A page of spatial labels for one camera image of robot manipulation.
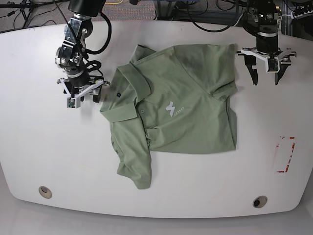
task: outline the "gray carpet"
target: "gray carpet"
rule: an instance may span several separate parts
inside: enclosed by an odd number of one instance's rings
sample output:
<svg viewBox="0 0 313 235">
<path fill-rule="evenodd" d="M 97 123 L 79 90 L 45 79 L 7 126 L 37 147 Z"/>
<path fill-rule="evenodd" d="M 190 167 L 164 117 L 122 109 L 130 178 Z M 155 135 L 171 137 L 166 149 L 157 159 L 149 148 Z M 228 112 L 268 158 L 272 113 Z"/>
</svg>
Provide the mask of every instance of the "gray carpet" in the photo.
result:
<svg viewBox="0 0 313 235">
<path fill-rule="evenodd" d="M 48 2 L 51 0 L 33 0 L 33 2 Z M 107 2 L 117 2 L 119 0 L 107 0 Z M 0 4 L 7 3 L 8 0 L 0 0 Z M 215 0 L 208 0 L 210 10 L 218 10 L 215 4 Z M 231 6 L 230 3 L 219 1 L 220 6 L 224 8 L 228 8 Z M 73 13 L 68 9 L 68 2 L 64 2 L 60 5 L 63 13 L 66 18 L 69 19 Z M 62 19 L 58 10 L 54 10 L 52 12 L 48 12 L 39 16 L 37 14 L 41 14 L 46 11 L 51 11 L 55 9 L 55 5 L 43 6 L 38 9 L 35 9 L 30 17 L 31 23 L 29 26 L 41 26 L 48 20 L 54 20 L 57 24 L 64 24 L 64 20 Z M 190 9 L 197 11 L 204 11 L 206 9 L 206 0 L 200 0 L 197 4 L 190 6 Z M 11 12 L 14 9 L 2 9 L 0 8 L 0 17 L 7 15 L 7 13 Z M 103 12 L 108 16 L 108 18 L 112 21 L 116 20 L 153 20 L 155 17 L 155 7 L 154 3 L 151 0 L 141 0 L 138 5 L 131 5 L 129 0 L 124 0 L 121 4 L 117 5 L 108 5 L 106 4 L 103 8 Z M 19 10 L 10 17 L 0 18 L 0 31 L 13 29 L 13 21 L 16 16 L 19 14 Z M 103 20 L 101 17 L 97 17 L 93 19 L 94 21 Z M 19 14 L 15 20 L 15 28 L 20 28 L 23 26 L 24 20 L 21 14 Z M 47 22 L 46 25 L 54 24 L 53 22 Z"/>
</svg>

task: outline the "white logo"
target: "white logo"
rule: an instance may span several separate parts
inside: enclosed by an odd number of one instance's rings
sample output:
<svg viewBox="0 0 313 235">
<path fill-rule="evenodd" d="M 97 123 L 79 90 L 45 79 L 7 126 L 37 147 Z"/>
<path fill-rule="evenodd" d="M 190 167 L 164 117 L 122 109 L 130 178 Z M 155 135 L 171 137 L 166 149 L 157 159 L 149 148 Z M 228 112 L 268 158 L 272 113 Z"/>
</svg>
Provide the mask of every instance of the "white logo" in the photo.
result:
<svg viewBox="0 0 313 235">
<path fill-rule="evenodd" d="M 170 102 L 169 106 L 166 107 L 167 111 L 170 111 L 171 117 L 173 117 L 173 113 L 175 111 L 175 107 L 173 107 L 173 102 Z"/>
</svg>

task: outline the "shirt sleeve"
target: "shirt sleeve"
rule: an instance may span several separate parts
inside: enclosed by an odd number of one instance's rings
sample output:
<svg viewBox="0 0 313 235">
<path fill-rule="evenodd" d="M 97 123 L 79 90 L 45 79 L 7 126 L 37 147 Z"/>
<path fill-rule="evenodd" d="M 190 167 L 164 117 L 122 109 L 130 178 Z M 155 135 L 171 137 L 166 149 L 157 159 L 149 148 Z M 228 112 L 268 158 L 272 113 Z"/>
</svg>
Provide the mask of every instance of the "shirt sleeve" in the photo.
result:
<svg viewBox="0 0 313 235">
<path fill-rule="evenodd" d="M 144 127 L 135 108 L 136 93 L 117 71 L 100 113 L 110 122 L 111 140 L 120 158 L 117 173 L 133 180 L 138 189 L 151 184 L 151 157 Z"/>
<path fill-rule="evenodd" d="M 234 58 L 236 45 L 174 46 L 180 64 L 210 95 L 220 101 L 237 91 Z"/>
</svg>

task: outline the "green polo shirt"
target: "green polo shirt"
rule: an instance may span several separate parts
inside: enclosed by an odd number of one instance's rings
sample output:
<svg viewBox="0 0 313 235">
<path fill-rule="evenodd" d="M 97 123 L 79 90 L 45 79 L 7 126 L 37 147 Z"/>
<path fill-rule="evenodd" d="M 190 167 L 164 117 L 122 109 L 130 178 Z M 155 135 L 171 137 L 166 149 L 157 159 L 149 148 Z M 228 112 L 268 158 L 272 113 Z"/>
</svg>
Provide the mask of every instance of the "green polo shirt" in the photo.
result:
<svg viewBox="0 0 313 235">
<path fill-rule="evenodd" d="M 209 154 L 235 150 L 235 45 L 137 46 L 119 66 L 101 114 L 120 158 L 117 173 L 151 184 L 150 150 Z"/>
</svg>

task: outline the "table surface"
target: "table surface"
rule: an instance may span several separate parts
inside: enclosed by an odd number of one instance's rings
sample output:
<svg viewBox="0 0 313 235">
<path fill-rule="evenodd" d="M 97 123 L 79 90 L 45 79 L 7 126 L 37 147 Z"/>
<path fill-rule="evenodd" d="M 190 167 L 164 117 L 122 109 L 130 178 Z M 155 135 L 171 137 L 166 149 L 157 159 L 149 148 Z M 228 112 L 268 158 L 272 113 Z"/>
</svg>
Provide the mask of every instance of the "table surface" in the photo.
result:
<svg viewBox="0 0 313 235">
<path fill-rule="evenodd" d="M 255 38 L 237 27 L 206 33 L 191 23 L 122 21 L 112 22 L 112 28 L 108 48 L 92 57 L 102 62 L 109 80 L 117 66 L 128 63 L 137 44 L 157 51 L 181 44 L 255 46 Z M 151 152 L 151 188 L 137 190 L 116 174 L 119 159 L 99 105 L 86 97 L 81 108 L 66 108 L 56 83 L 65 74 L 54 64 L 63 31 L 64 25 L 56 25 L 0 35 L 0 162 L 13 196 L 71 210 L 162 218 L 266 214 L 298 205 L 313 168 L 311 42 L 279 37 L 280 48 L 291 47 L 298 57 L 278 86 L 261 61 L 259 85 L 253 86 L 244 58 L 236 57 L 238 92 L 230 105 L 238 118 L 237 150 Z M 100 48 L 106 35 L 106 24 L 94 23 L 87 47 Z M 288 171 L 277 173 L 285 170 L 293 142 Z M 40 196 L 40 186 L 52 191 L 51 199 Z M 252 203 L 261 195 L 268 202 L 256 209 Z"/>
</svg>

